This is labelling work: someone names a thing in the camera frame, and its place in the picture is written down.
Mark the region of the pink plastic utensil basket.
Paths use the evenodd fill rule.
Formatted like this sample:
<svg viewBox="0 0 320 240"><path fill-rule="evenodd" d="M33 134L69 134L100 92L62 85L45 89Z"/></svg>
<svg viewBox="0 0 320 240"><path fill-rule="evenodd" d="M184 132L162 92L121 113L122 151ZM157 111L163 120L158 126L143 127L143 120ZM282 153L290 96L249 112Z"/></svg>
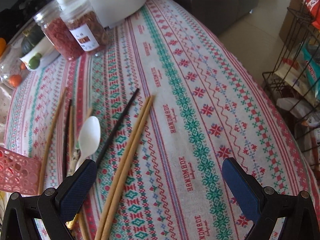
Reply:
<svg viewBox="0 0 320 240"><path fill-rule="evenodd" d="M39 187L41 162L1 147L1 191L35 196Z"/></svg>

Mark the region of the white plastic spoon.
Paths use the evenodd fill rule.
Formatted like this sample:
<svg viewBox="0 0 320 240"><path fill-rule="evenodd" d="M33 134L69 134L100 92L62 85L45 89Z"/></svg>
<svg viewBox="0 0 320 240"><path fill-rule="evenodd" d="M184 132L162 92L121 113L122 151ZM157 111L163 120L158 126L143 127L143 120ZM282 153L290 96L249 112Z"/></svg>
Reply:
<svg viewBox="0 0 320 240"><path fill-rule="evenodd" d="M80 165L94 154L100 144L101 128L99 119L96 116L90 116L83 124L79 134L80 157L76 163L77 170Z"/></svg>

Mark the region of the black chopstick thin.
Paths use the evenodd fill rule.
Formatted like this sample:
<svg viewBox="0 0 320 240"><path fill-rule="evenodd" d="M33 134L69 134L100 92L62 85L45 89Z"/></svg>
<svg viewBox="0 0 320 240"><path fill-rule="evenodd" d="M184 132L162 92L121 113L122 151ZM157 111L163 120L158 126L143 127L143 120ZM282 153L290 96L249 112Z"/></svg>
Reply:
<svg viewBox="0 0 320 240"><path fill-rule="evenodd" d="M113 140L114 140L114 137L116 136L116 132L117 132L117 130L119 129L121 123L123 122L125 116L126 116L127 113L129 112L129 109L130 109L133 101L135 100L137 94L139 93L139 91L140 91L139 88L137 88L137 89L135 90L135 92L134 92L133 95L131 96L130 100L128 101L126 107L125 107L124 110L122 111L122 113L121 113L119 119L117 120L115 126L113 127L111 133L110 133L109 136L107 137L107 140L106 140L106 142L105 142L105 144L104 144L104 146L103 146L103 148L102 148L102 150L101 150L100 154L98 155L98 158L97 158L97 160L96 160L96 162L95 162L97 168L99 168L99 166L100 166L100 164L101 164L101 162L102 162L102 160L103 160L103 157L104 157L105 153L107 152L107 150L109 149L109 147L112 145L112 142L113 142Z"/></svg>

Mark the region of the black chopstick gold end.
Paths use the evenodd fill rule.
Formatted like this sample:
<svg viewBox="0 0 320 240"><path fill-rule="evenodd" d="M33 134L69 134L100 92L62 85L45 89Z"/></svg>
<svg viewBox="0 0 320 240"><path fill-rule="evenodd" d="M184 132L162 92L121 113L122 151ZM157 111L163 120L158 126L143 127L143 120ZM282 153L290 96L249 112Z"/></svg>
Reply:
<svg viewBox="0 0 320 240"><path fill-rule="evenodd" d="M68 132L69 132L69 121L70 121L70 115L71 115L71 106L72 106L72 99L69 100L69 104L68 104L65 132L63 137L63 153L62 153L62 179L63 180L67 176Z"/></svg>

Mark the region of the patterned tablecloth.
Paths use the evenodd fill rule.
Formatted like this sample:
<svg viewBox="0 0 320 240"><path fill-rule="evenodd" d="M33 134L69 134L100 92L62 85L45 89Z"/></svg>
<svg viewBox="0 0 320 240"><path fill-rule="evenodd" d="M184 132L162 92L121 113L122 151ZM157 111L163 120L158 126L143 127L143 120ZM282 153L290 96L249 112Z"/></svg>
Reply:
<svg viewBox="0 0 320 240"><path fill-rule="evenodd" d="M110 31L99 57L58 57L16 88L4 146L41 160L62 93L66 99L48 154L45 187L62 181L68 106L80 131L89 109L101 140L137 97L100 164L84 202L89 238L98 229L113 175L145 99L155 95L112 226L111 239L244 239L245 218L221 167L233 157L279 194L319 188L271 100L218 38L173 0L146 0Z"/></svg>

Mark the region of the floral cloth cover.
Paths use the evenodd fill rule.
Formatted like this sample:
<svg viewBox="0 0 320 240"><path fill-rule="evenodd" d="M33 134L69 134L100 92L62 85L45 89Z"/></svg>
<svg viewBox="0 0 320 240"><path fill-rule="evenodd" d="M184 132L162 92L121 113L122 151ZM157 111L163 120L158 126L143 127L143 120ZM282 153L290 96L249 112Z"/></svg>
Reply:
<svg viewBox="0 0 320 240"><path fill-rule="evenodd" d="M4 146L4 132L9 113L9 107L12 99L13 89L6 84L0 86L0 144Z"/></svg>

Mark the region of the glass jar with tomatoes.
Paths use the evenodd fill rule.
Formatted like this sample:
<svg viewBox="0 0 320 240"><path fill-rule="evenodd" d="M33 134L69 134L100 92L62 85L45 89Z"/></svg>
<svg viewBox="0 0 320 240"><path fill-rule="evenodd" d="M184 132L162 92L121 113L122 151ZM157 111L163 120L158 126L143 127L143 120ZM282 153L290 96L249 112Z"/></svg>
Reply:
<svg viewBox="0 0 320 240"><path fill-rule="evenodd" d="M20 57L21 48L12 45L7 45L1 55L1 83L12 89L17 88L29 74Z"/></svg>

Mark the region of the white bowl green knob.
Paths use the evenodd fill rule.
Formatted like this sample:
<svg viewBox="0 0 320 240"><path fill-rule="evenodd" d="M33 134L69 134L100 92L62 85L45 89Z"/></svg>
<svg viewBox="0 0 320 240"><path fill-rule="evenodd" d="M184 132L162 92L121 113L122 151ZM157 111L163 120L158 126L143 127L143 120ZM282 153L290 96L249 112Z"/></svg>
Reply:
<svg viewBox="0 0 320 240"><path fill-rule="evenodd" d="M45 36L29 53L20 58L27 70L36 71L55 61L60 53Z"/></svg>

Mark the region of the dark green squash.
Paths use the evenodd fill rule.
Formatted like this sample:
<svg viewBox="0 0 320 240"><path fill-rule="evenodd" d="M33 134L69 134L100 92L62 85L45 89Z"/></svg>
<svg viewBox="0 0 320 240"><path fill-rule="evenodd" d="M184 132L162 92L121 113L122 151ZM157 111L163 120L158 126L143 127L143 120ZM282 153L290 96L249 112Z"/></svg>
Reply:
<svg viewBox="0 0 320 240"><path fill-rule="evenodd" d="M22 34L21 56L25 56L43 39L44 33L40 26L34 25L31 29L24 30Z"/></svg>

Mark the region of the orange mandarin on jar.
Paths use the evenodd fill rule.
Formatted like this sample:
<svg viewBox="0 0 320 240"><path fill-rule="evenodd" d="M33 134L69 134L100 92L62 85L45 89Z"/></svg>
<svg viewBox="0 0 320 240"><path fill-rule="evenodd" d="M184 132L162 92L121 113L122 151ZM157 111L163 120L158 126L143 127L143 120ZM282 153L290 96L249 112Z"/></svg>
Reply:
<svg viewBox="0 0 320 240"><path fill-rule="evenodd" d="M0 56L4 53L5 49L7 47L7 43L4 38L0 38Z"/></svg>

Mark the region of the short jar labelled dried food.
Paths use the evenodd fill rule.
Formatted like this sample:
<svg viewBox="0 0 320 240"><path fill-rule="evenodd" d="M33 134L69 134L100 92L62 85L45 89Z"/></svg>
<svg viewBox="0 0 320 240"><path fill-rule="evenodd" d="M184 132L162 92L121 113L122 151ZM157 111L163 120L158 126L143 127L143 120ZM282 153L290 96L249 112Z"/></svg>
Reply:
<svg viewBox="0 0 320 240"><path fill-rule="evenodd" d="M99 56L109 44L108 34L89 0L70 4L60 17L87 54Z"/></svg>

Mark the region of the tall jar red goji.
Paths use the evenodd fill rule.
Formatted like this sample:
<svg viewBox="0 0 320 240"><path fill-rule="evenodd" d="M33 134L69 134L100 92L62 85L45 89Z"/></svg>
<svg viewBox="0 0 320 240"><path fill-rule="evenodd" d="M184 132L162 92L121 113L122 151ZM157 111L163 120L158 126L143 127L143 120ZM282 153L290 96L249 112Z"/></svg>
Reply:
<svg viewBox="0 0 320 240"><path fill-rule="evenodd" d="M45 5L33 19L55 49L67 61L74 61L79 58L84 51L61 19L60 14L60 5L56 0L52 0Z"/></svg>

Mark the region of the cardboard box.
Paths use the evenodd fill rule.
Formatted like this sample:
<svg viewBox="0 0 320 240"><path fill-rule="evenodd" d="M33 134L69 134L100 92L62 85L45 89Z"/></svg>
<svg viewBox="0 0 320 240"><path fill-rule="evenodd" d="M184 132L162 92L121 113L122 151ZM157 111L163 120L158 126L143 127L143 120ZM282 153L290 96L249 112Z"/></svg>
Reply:
<svg viewBox="0 0 320 240"><path fill-rule="evenodd" d="M308 13L305 12L302 1L291 0L287 7L286 16L279 32L280 39L287 47L299 43L304 36L304 28L298 17L308 19Z"/></svg>

